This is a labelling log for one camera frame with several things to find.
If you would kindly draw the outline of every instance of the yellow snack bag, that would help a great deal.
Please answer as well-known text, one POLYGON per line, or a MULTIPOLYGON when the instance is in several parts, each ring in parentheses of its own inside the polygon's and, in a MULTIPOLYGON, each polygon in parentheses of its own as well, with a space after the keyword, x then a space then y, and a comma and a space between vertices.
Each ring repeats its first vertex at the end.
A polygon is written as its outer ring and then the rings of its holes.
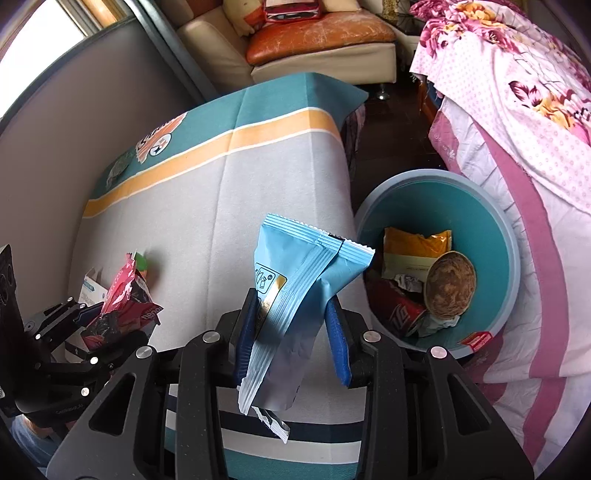
POLYGON ((397 274, 405 274, 425 281, 435 260, 451 249, 451 230, 425 238, 394 227, 386 228, 382 277, 392 279, 397 274))

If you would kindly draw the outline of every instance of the sofa leg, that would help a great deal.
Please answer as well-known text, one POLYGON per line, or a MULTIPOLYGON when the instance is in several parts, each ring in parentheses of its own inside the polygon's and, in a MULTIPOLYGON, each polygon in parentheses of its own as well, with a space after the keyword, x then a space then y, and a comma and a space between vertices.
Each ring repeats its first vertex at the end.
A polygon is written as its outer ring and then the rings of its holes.
POLYGON ((388 100, 390 98, 389 93, 386 92, 386 84, 385 83, 379 84, 379 91, 376 94, 376 97, 378 98, 378 100, 388 100))

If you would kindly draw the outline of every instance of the person's leg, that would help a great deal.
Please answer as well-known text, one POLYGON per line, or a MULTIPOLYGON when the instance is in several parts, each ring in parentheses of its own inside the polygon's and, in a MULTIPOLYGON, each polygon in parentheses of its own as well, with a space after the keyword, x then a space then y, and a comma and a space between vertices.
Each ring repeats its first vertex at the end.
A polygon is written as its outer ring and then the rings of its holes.
POLYGON ((41 471, 45 470, 59 446, 48 436, 49 431, 50 429, 36 429, 24 415, 16 417, 11 426, 12 436, 18 446, 41 471))

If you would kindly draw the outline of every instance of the metal screw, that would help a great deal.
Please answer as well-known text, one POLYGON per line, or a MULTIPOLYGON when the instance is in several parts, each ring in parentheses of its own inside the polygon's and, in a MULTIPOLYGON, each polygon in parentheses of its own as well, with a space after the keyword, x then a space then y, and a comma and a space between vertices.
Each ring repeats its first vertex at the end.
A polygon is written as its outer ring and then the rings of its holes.
POLYGON ((368 330, 363 334, 363 339, 368 343, 375 343, 381 340, 382 336, 375 330, 368 330))
POLYGON ((442 346, 434 346, 431 348, 431 355, 435 358, 445 358, 447 357, 447 350, 445 350, 442 346))
POLYGON ((135 351, 135 356, 137 358, 148 358, 151 355, 152 355, 152 349, 147 345, 141 346, 135 351))
POLYGON ((216 343, 220 338, 220 334, 215 330, 211 330, 210 332, 205 332, 203 334, 203 341, 205 343, 216 343))

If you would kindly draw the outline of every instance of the trash bin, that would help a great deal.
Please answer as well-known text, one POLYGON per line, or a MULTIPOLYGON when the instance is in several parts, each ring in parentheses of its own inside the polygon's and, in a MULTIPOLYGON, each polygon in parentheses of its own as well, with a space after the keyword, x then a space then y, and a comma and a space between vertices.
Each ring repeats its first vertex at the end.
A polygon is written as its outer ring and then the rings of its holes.
POLYGON ((360 243, 380 248, 389 226, 425 236, 452 230, 452 249, 476 270, 476 291, 457 326, 399 345, 426 351, 439 345, 455 358, 470 355, 494 337, 515 303, 521 266, 517 239, 503 210, 478 185, 443 170, 413 170, 378 186, 355 216, 360 243))

